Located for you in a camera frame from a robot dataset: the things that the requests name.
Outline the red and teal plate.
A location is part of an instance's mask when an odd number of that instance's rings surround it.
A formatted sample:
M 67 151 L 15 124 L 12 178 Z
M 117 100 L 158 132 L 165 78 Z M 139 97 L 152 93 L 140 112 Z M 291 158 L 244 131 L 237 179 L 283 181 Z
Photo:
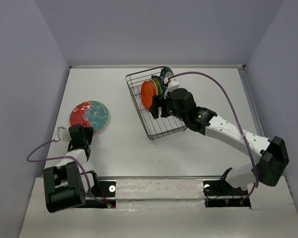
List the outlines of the red and teal plate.
M 109 120 L 107 107 L 99 101 L 85 101 L 80 103 L 70 113 L 70 125 L 75 124 L 92 127 L 96 133 L 103 129 Z

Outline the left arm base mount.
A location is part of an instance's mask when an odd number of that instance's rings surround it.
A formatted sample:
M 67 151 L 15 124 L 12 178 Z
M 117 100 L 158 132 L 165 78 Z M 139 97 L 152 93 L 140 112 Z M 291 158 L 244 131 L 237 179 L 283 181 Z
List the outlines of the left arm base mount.
M 116 208 L 116 180 L 101 179 L 100 188 L 95 186 L 92 188 L 92 194 L 101 201 L 97 202 L 94 198 L 88 197 L 83 208 L 96 208 L 96 209 L 114 209 Z

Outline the beige floral plate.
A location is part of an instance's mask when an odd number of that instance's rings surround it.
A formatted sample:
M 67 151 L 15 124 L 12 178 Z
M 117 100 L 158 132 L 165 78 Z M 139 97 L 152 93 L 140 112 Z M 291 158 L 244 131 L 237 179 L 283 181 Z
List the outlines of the beige floral plate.
M 155 95 L 159 95 L 159 92 L 158 92 L 158 87 L 157 87 L 157 84 L 155 83 L 155 81 L 153 79 L 150 79 L 149 80 L 151 86 L 152 86 L 152 89 L 153 89 L 153 92 Z

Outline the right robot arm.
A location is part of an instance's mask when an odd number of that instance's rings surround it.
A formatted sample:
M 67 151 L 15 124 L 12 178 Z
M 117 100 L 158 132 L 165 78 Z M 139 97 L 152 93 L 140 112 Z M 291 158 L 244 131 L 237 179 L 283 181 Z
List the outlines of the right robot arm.
M 193 95 L 184 88 L 171 91 L 167 97 L 154 96 L 149 111 L 154 119 L 174 116 L 188 129 L 217 139 L 250 157 L 250 164 L 224 172 L 219 181 L 223 194 L 257 182 L 275 187 L 289 164 L 284 139 L 278 136 L 269 139 L 239 129 L 214 111 L 198 107 Z

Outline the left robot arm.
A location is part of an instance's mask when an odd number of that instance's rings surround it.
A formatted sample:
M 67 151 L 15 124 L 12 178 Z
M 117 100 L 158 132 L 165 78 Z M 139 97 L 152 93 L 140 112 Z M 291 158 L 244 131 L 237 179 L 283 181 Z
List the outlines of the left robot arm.
M 91 154 L 93 133 L 85 123 L 58 128 L 59 140 L 69 144 L 60 162 L 43 171 L 45 203 L 50 213 L 82 206 L 87 197 L 99 192 L 97 173 L 83 167 Z

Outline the lime green plate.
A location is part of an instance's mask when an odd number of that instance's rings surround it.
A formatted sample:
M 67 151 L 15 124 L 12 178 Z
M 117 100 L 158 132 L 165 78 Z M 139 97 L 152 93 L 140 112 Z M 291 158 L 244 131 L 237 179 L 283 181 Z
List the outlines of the lime green plate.
M 162 87 L 161 87 L 161 84 L 159 82 L 159 80 L 157 78 L 153 78 L 152 79 L 157 87 L 157 94 L 158 95 L 161 95 L 162 94 Z

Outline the green rimmed white plate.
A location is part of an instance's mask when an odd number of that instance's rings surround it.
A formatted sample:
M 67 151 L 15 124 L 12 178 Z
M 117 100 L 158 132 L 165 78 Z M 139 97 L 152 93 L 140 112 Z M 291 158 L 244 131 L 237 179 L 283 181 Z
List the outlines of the green rimmed white plate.
M 161 72 L 160 72 L 160 78 L 165 79 L 165 78 L 170 78 L 174 75 L 173 71 L 169 67 L 163 67 Z

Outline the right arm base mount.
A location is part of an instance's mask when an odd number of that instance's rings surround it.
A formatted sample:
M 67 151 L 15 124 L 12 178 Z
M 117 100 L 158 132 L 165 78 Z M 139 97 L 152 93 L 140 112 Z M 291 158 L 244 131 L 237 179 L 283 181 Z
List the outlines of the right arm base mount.
M 248 190 L 233 188 L 225 181 L 203 181 L 203 194 L 207 208 L 251 207 Z

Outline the orange plate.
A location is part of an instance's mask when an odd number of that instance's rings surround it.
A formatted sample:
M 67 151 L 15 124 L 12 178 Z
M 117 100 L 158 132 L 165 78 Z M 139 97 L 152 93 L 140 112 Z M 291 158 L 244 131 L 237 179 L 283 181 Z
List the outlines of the orange plate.
M 148 109 L 152 104 L 152 98 L 155 96 L 149 80 L 144 81 L 141 86 L 141 100 L 143 106 Z

